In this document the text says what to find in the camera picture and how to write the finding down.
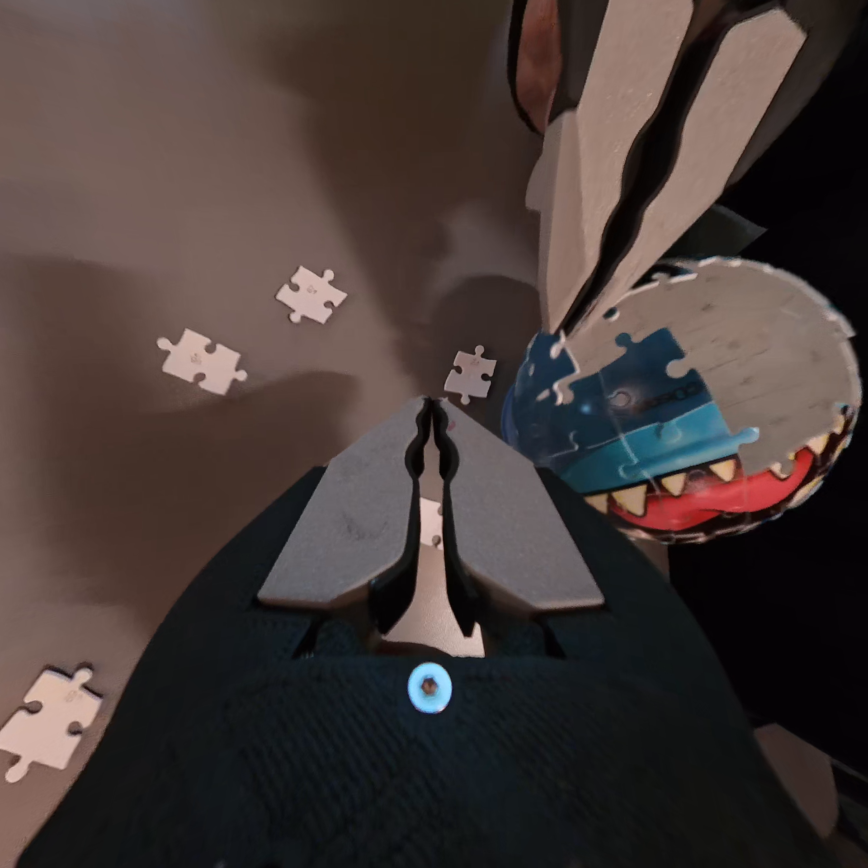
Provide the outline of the blue puzzle ball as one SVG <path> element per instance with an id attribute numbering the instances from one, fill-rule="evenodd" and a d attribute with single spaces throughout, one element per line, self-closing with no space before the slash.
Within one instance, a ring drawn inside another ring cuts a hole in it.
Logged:
<path id="1" fill-rule="evenodd" d="M 803 504 L 849 444 L 853 336 L 785 271 L 671 259 L 574 333 L 537 334 L 503 436 L 629 537 L 738 535 Z"/>

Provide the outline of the person's right hand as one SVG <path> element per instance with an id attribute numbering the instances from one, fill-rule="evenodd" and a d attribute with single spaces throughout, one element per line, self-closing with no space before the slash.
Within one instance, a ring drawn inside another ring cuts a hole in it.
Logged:
<path id="1" fill-rule="evenodd" d="M 561 75 L 558 2 L 515 2 L 510 26 L 514 103 L 526 125 L 543 135 Z"/>

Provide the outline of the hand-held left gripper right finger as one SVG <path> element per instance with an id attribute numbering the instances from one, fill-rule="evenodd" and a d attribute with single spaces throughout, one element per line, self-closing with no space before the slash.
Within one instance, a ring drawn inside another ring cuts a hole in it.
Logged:
<path id="1" fill-rule="evenodd" d="M 535 465 L 447 400 L 432 403 L 450 607 L 465 636 L 599 609 L 604 596 Z"/>

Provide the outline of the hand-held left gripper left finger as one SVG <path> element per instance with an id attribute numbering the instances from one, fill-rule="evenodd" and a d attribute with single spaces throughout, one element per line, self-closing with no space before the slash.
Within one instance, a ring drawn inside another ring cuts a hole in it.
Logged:
<path id="1" fill-rule="evenodd" d="M 431 400 L 418 396 L 326 467 L 258 593 L 292 610 L 350 613 L 387 634 L 416 589 Z"/>

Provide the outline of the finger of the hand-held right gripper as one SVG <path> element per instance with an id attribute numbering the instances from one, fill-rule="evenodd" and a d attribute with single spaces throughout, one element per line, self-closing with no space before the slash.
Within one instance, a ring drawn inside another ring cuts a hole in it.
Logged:
<path id="1" fill-rule="evenodd" d="M 723 192 L 806 39 L 781 5 L 725 5 L 680 46 L 629 143 L 570 331 L 612 306 Z"/>
<path id="2" fill-rule="evenodd" d="M 693 9 L 690 1 L 558 2 L 561 75 L 526 192 L 539 215 L 547 331 L 568 327 L 620 197 L 629 143 L 653 112 Z"/>

